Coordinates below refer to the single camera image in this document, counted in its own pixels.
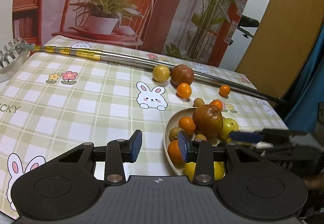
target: fruit bowl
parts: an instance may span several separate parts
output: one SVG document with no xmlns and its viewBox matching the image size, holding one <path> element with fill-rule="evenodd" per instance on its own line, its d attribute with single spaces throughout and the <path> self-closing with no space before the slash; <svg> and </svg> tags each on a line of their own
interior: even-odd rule
<svg viewBox="0 0 324 224">
<path fill-rule="evenodd" d="M 184 116 L 189 116 L 192 117 L 193 112 L 195 111 L 196 108 L 187 108 L 181 111 L 178 111 L 176 114 L 174 114 L 171 119 L 169 120 L 169 122 L 166 125 L 165 128 L 165 133 L 164 133 L 164 141 L 163 141 L 163 146 L 164 146 L 164 152 L 166 154 L 166 158 L 172 168 L 172 170 L 178 175 L 185 175 L 184 172 L 184 163 L 173 163 L 167 153 L 167 147 L 169 146 L 169 144 L 171 143 L 171 140 L 169 138 L 169 133 L 170 130 L 174 127 L 178 127 L 178 122 L 179 120 L 184 117 Z M 213 137 L 213 138 L 209 138 L 208 139 L 209 142 L 211 142 L 213 144 L 213 146 L 216 146 L 220 140 L 217 137 Z"/>
</svg>

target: blue curtain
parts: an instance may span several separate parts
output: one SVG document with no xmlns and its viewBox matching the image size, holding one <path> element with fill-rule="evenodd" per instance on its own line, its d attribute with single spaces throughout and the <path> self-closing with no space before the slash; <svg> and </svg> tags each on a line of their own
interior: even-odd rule
<svg viewBox="0 0 324 224">
<path fill-rule="evenodd" d="M 284 122 L 290 130 L 313 132 L 317 105 L 324 101 L 324 25 L 315 45 L 287 99 L 293 104 Z"/>
</svg>

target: bowl of fruit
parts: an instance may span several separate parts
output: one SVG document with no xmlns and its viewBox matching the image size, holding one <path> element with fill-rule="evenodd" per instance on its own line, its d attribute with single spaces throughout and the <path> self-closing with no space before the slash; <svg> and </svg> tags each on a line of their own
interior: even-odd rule
<svg viewBox="0 0 324 224">
<path fill-rule="evenodd" d="M 221 103 L 212 101 L 204 104 L 200 98 L 195 99 L 193 108 L 187 108 L 174 114 L 166 125 L 164 135 L 164 151 L 167 160 L 177 175 L 188 175 L 192 180 L 195 163 L 184 163 L 178 147 L 178 132 L 185 131 L 189 138 L 209 141 L 213 146 L 219 142 L 231 141 L 228 135 L 239 130 L 237 122 L 222 116 Z M 215 179 L 224 175 L 222 162 L 214 162 Z"/>
</svg>

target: yellow flower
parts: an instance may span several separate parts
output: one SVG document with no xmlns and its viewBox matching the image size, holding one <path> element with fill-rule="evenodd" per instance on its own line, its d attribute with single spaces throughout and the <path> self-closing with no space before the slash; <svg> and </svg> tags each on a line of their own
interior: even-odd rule
<svg viewBox="0 0 324 224">
<path fill-rule="evenodd" d="M 227 108 L 230 110 L 230 111 L 233 111 L 235 110 L 234 106 L 232 104 L 226 104 Z"/>
<path fill-rule="evenodd" d="M 60 77 L 61 77 L 61 76 L 58 75 L 57 73 L 55 73 L 55 74 L 50 74 L 50 75 L 48 76 L 48 80 L 58 80 Z"/>
</svg>

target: checkered tablecloth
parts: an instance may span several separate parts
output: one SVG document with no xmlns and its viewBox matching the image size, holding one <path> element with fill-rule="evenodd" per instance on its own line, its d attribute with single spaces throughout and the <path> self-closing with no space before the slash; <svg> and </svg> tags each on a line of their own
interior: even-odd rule
<svg viewBox="0 0 324 224">
<path fill-rule="evenodd" d="M 47 43 L 54 46 L 76 44 L 60 36 Z M 174 65 L 197 67 L 181 59 L 140 50 L 96 43 L 84 46 L 88 45 L 94 49 L 149 57 L 161 64 L 169 61 Z M 211 66 L 199 67 L 202 72 L 253 87 L 244 75 Z M 63 79 L 68 71 L 77 73 L 74 80 Z M 51 74 L 60 76 L 56 83 L 49 79 Z M 139 94 L 137 82 L 144 82 L 151 90 L 155 86 L 165 87 L 162 96 L 167 108 L 164 111 L 141 108 L 136 101 Z M 181 99 L 170 81 L 154 82 L 151 72 L 70 56 L 42 52 L 32 55 L 0 95 L 0 210 L 17 217 L 9 203 L 7 190 L 16 177 L 28 171 L 33 163 L 42 161 L 40 158 L 33 160 L 35 157 L 44 157 L 48 161 L 83 142 L 103 146 L 114 139 L 128 139 L 136 129 L 143 132 L 142 149 L 136 163 L 125 164 L 126 175 L 173 174 L 163 150 L 165 127 L 173 114 L 192 107 L 197 97 L 206 103 L 221 99 L 225 107 L 223 116 L 235 119 L 241 130 L 286 128 L 267 102 L 235 92 L 224 99 L 219 96 L 218 88 L 197 82 L 191 88 L 190 99 Z M 103 165 L 98 168 L 100 174 L 96 172 L 96 176 L 102 178 Z"/>
</svg>

